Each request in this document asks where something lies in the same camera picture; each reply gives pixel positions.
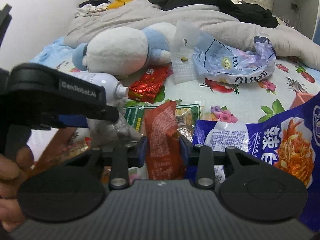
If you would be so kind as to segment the left hand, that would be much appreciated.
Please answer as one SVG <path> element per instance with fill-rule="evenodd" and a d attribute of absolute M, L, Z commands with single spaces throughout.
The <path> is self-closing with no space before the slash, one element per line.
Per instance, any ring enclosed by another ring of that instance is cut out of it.
<path fill-rule="evenodd" d="M 17 201 L 17 191 L 28 178 L 28 170 L 33 163 L 34 156 L 28 146 L 18 150 L 15 161 L 1 155 L 1 226 L 7 232 L 25 221 Z"/>

